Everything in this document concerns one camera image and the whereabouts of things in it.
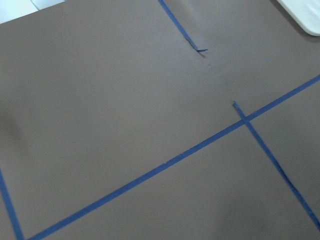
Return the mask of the cream bear tray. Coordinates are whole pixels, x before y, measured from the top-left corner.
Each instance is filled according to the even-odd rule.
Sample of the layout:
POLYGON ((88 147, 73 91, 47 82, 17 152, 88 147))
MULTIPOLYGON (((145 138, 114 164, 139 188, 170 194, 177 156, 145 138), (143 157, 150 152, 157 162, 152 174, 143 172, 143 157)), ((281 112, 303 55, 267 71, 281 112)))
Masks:
POLYGON ((320 36, 319 0, 278 0, 277 2, 307 34, 320 36))

